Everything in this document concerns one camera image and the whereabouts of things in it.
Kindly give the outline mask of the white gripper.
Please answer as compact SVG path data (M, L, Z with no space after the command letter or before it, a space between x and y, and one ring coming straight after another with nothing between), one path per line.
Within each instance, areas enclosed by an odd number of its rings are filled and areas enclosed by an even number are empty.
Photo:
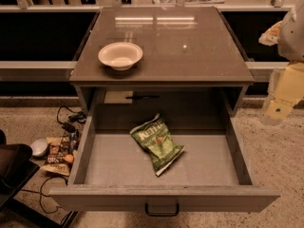
M258 39L264 46L277 44L282 22L268 28ZM283 122L294 106L304 98L304 63L290 62L283 69L275 69L270 77L268 96L264 101L260 121L266 125Z

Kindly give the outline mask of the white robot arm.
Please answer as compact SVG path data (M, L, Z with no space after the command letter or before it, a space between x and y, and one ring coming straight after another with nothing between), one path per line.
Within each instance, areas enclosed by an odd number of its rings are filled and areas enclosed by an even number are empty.
M258 41L265 46L277 45L278 54L289 61L283 69L273 71L260 116L263 124L277 125L304 98L304 0L298 0Z

